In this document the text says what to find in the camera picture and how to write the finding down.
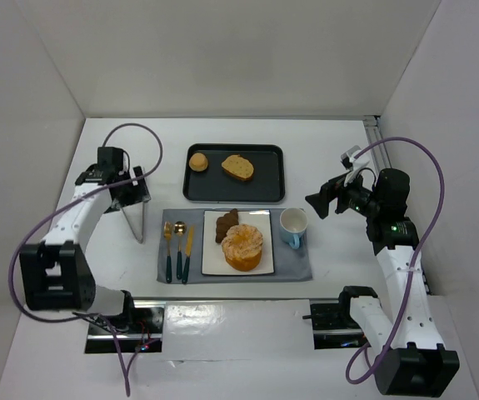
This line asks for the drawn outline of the brown chocolate croissant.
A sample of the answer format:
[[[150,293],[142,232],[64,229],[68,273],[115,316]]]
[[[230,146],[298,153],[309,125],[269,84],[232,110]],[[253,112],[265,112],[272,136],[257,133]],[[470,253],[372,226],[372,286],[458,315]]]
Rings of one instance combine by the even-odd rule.
[[[239,224],[239,215],[236,208],[226,212],[216,221],[216,237],[215,242],[220,244],[226,237],[230,228]]]

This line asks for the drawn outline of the large sugared round bread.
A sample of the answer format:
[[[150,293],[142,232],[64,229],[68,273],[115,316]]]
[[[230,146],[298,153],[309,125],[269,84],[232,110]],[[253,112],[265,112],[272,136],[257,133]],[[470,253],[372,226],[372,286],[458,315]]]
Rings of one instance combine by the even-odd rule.
[[[224,258],[232,268],[250,272],[262,259],[263,235],[252,225],[238,224],[228,229],[221,246]]]

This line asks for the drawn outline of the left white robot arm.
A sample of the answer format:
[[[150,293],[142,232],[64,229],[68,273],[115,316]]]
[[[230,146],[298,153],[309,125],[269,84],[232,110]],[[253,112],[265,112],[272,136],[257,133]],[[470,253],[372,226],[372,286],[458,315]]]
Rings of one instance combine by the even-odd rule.
[[[36,244],[19,250],[26,305],[33,311],[90,312],[99,304],[97,284],[85,258],[87,245],[102,215],[151,199],[142,168],[129,168],[125,151],[99,147],[97,162],[82,172],[73,206]]]

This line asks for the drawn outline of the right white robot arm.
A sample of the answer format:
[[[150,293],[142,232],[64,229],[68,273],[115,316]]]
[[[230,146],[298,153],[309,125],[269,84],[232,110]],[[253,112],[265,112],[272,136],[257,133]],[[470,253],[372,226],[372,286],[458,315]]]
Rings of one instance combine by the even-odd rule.
[[[375,379],[383,395],[439,398],[460,367],[457,353],[445,347],[437,330],[422,277],[420,239],[407,217],[410,178],[385,168],[367,189],[361,175],[344,175],[324,183],[306,197],[320,218],[331,201],[336,212],[352,210],[367,221],[367,237],[382,269],[392,313],[387,315],[370,287],[346,286],[339,296],[341,312],[363,331],[376,357],[365,377]]]

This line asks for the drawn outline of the silver metal tongs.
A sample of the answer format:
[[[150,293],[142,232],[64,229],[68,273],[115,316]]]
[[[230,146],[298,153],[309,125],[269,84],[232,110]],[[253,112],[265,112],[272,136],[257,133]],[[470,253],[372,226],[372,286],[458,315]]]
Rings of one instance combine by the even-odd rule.
[[[121,209],[128,227],[139,244],[145,242],[147,204],[140,202]]]

